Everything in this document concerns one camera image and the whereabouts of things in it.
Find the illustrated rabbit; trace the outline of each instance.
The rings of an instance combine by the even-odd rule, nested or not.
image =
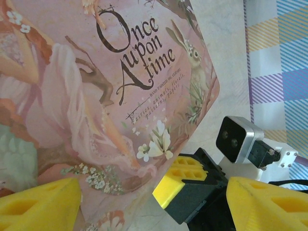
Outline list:
[[[174,23],[174,21],[171,20],[171,22],[173,30],[168,27],[166,27],[166,30],[168,34],[172,37],[172,39],[185,49],[188,55],[188,60],[191,64],[192,70],[189,90],[191,94],[191,103],[194,107],[196,106],[195,97],[198,97],[198,93],[202,92],[202,97],[203,99],[205,99],[209,90],[209,85],[206,82],[205,72],[201,67],[202,58],[197,49],[192,44],[190,44],[187,39],[184,38],[183,34],[181,33],[177,25]]]

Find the book cover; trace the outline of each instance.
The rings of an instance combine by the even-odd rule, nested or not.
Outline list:
[[[78,230],[121,230],[219,93],[188,0],[1,0],[6,194],[78,178]]]

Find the yellow 3d-printed part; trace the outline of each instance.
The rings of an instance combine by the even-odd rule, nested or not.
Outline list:
[[[184,187],[182,180],[204,181],[207,173],[199,161],[188,156],[179,156],[155,188],[153,196],[165,209]]]
[[[0,231],[71,231],[81,202],[68,178],[0,198]]]
[[[308,194],[232,177],[227,201],[237,231],[308,231]]]

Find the black cable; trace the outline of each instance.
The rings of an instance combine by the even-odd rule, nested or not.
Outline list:
[[[308,194],[308,190],[299,190],[298,192],[303,192],[303,193],[307,193]]]
[[[284,184],[300,184],[308,186],[308,180],[281,180],[281,181],[271,181],[269,184],[281,186]]]

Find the striped fabric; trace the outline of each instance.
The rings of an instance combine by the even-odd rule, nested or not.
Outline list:
[[[251,121],[308,158],[308,1],[244,0],[244,17]],[[308,167],[290,177],[308,179]]]

